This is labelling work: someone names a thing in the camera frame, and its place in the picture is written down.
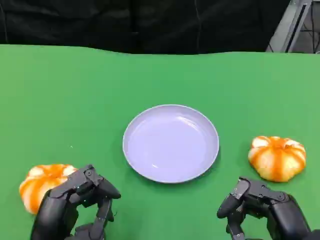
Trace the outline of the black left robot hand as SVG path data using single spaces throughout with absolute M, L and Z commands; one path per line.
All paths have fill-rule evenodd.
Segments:
M 68 176 L 67 181 L 48 190 L 36 214 L 32 240 L 104 240 L 105 227 L 114 221 L 112 202 L 121 194 L 89 164 Z M 92 223 L 75 227 L 77 207 L 97 205 Z

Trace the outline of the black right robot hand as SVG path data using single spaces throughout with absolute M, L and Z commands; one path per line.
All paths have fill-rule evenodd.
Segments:
M 220 205 L 217 217 L 227 218 L 226 232 L 233 240 L 246 240 L 241 224 L 247 215 L 266 218 L 266 227 L 273 240 L 320 238 L 320 230 L 311 230 L 292 195 L 272 190 L 263 181 L 239 177 L 237 185 Z

